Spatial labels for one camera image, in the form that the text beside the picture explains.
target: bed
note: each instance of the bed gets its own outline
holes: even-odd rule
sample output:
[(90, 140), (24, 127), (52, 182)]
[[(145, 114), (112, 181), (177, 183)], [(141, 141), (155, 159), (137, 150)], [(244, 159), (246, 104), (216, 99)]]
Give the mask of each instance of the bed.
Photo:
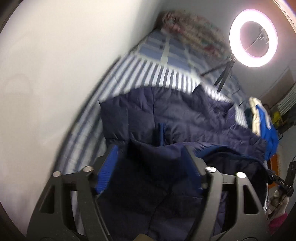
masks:
[[(213, 99), (234, 102), (236, 121), (247, 128), (244, 108), (248, 97), (236, 77), (232, 75), (226, 81), (221, 93), (213, 87), (221, 72), (200, 77), (202, 72), (216, 64), (218, 61), (192, 50), (170, 34), (153, 31), (122, 57), (95, 88), (64, 140), (54, 171), (59, 170), (62, 174), (77, 172), (102, 156), (106, 144), (99, 102), (141, 86), (172, 88), (190, 94), (202, 84)], [(75, 219), (79, 220), (75, 198), (72, 206)]]

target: metal bolt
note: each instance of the metal bolt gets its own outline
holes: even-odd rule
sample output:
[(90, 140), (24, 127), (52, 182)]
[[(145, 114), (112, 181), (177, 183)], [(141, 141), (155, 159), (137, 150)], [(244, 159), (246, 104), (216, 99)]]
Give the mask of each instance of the metal bolt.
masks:
[(86, 166), (86, 167), (83, 168), (84, 172), (91, 172), (93, 170), (94, 170), (94, 168), (92, 166)]
[(208, 184), (207, 183), (202, 183), (202, 189), (207, 189), (208, 188)]
[(237, 177), (239, 177), (239, 178), (245, 178), (246, 177), (246, 174), (244, 174), (243, 172), (238, 172), (237, 173)]
[(53, 177), (59, 177), (61, 175), (62, 175), (62, 173), (60, 171), (56, 171), (52, 174)]
[(205, 169), (206, 169), (208, 172), (216, 172), (216, 171), (217, 171), (217, 169), (214, 168), (214, 167), (206, 167)]

